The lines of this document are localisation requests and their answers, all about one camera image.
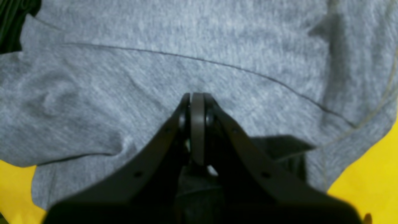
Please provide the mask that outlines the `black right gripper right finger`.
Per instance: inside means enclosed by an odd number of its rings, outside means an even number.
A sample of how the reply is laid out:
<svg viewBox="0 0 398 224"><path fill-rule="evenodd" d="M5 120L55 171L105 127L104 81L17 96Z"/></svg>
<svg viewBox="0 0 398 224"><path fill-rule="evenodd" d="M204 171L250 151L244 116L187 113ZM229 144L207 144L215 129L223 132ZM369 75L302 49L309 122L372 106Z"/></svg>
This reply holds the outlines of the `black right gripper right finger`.
<svg viewBox="0 0 398 224"><path fill-rule="evenodd" d="M218 173L227 223L362 223L352 206L314 190L257 149L209 93L198 94L198 164Z"/></svg>

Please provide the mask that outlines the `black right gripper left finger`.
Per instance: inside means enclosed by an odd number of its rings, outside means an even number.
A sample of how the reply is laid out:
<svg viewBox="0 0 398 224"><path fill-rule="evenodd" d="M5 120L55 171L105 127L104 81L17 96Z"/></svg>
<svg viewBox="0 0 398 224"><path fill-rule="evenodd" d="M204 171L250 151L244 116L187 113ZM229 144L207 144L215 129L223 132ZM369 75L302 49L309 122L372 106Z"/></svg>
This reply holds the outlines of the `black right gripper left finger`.
<svg viewBox="0 0 398 224"><path fill-rule="evenodd" d="M134 159L54 205L44 224L184 224L174 200L183 166L199 164L199 93L185 94Z"/></svg>

